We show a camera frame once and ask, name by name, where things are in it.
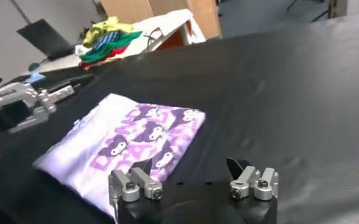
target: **black laptop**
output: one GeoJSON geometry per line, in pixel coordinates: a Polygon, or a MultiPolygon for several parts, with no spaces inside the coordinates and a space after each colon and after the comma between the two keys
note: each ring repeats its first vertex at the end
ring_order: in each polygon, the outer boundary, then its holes
{"type": "Polygon", "coordinates": [[[50,60],[67,56],[74,51],[74,46],[70,45],[44,19],[29,24],[17,32],[50,60]]]}

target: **folded t-shirt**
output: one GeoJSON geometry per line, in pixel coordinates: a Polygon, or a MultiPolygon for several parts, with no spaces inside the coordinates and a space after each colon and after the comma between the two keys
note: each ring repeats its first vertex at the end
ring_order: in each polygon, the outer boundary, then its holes
{"type": "Polygon", "coordinates": [[[84,200],[114,218],[108,175],[152,159],[151,177],[164,181],[205,119],[189,108],[137,103],[110,94],[34,162],[84,200]]]}

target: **striped cloth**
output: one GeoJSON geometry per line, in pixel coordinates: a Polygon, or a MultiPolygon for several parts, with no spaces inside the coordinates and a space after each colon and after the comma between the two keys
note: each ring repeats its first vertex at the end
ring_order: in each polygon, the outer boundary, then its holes
{"type": "Polygon", "coordinates": [[[105,43],[108,42],[116,42],[117,40],[119,40],[121,38],[121,36],[123,35],[122,32],[120,31],[113,31],[110,33],[107,33],[105,35],[103,35],[93,46],[91,52],[96,52],[101,50],[101,48],[103,47],[103,45],[105,43]]]}

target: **blue object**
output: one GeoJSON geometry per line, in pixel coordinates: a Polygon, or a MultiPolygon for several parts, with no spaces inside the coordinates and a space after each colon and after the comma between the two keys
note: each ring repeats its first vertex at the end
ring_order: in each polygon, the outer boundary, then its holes
{"type": "Polygon", "coordinates": [[[103,37],[101,37],[98,42],[93,46],[92,48],[92,52],[95,52],[95,51],[99,51],[103,45],[105,43],[108,43],[108,42],[116,42],[118,41],[121,36],[123,35],[123,33],[121,33],[120,31],[113,31],[113,32],[110,32],[110,33],[107,33],[105,34],[103,37]]]}
{"type": "Polygon", "coordinates": [[[36,70],[38,67],[40,67],[40,64],[37,62],[31,63],[28,67],[29,72],[32,72],[36,70]]]}
{"type": "Polygon", "coordinates": [[[27,78],[24,82],[33,83],[33,82],[37,82],[37,81],[39,81],[41,79],[45,79],[45,78],[46,78],[45,75],[41,75],[40,73],[35,72],[35,73],[32,73],[30,75],[30,77],[27,78]]]}

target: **gray floor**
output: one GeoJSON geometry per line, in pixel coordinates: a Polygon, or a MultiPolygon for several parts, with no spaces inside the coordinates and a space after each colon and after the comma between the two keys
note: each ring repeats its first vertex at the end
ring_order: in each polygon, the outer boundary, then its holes
{"type": "Polygon", "coordinates": [[[225,0],[219,6],[221,32],[224,38],[280,29],[310,23],[327,10],[318,0],[225,0]]]}

